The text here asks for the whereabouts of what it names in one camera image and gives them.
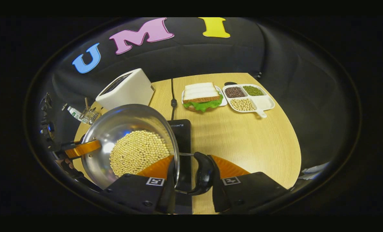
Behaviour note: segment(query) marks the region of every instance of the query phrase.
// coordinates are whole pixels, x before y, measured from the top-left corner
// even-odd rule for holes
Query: pink letter m
[[[144,37],[148,34],[147,42],[157,42],[174,37],[174,34],[169,33],[164,25],[164,20],[167,18],[153,19],[143,24],[139,31],[124,30],[110,37],[117,45],[115,54],[122,54],[129,51],[133,46],[127,45],[126,41],[140,46],[143,44]]]

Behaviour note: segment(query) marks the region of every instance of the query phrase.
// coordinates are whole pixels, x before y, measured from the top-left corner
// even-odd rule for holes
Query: white plate
[[[216,85],[215,85],[215,87],[216,87],[216,90],[219,91],[220,94],[223,96],[223,100],[221,101],[221,104],[219,105],[219,107],[223,107],[223,106],[227,105],[227,100],[225,99],[225,96],[224,96],[223,92],[221,91],[221,88],[216,86]],[[184,91],[181,94],[181,104],[184,104],[183,103],[183,97],[184,97]]]
[[[243,86],[253,86],[255,88],[258,88],[263,95],[260,96],[250,96],[243,88]],[[260,86],[258,85],[252,85],[252,84],[239,84],[239,85],[226,85],[223,87],[223,92],[225,93],[225,90],[230,87],[239,87],[241,91],[244,93],[244,97],[233,97],[229,98],[227,97],[226,94],[223,96],[227,99],[228,104],[231,106],[231,108],[237,112],[240,113],[249,113],[249,112],[256,112],[259,114],[262,118],[266,118],[267,115],[264,113],[265,110],[271,110],[275,107],[275,103],[273,99],[266,93],[265,90],[263,90]],[[256,108],[255,110],[250,110],[250,111],[241,111],[241,110],[236,110],[233,105],[230,103],[232,99],[250,99],[252,101],[252,104]]]

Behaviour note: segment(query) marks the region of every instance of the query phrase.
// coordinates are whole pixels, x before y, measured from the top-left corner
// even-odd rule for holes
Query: black curved handle
[[[206,193],[213,186],[215,166],[210,158],[203,153],[196,152],[193,157],[198,162],[196,186],[191,191],[186,192],[186,194],[195,196]]]

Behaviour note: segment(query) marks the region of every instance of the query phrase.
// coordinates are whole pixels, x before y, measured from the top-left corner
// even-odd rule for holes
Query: yellow letter i
[[[206,31],[203,32],[204,36],[220,38],[230,37],[230,34],[224,30],[223,21],[225,21],[225,19],[220,17],[199,17],[199,19],[203,19],[204,23],[206,23]]]

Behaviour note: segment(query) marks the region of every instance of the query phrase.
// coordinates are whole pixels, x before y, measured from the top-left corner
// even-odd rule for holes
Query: screw
[[[244,204],[244,201],[240,199],[234,203],[237,204],[238,206],[240,206],[240,205]]]
[[[153,203],[151,203],[150,201],[144,201],[143,205],[145,205],[146,207],[150,207],[153,205]]]

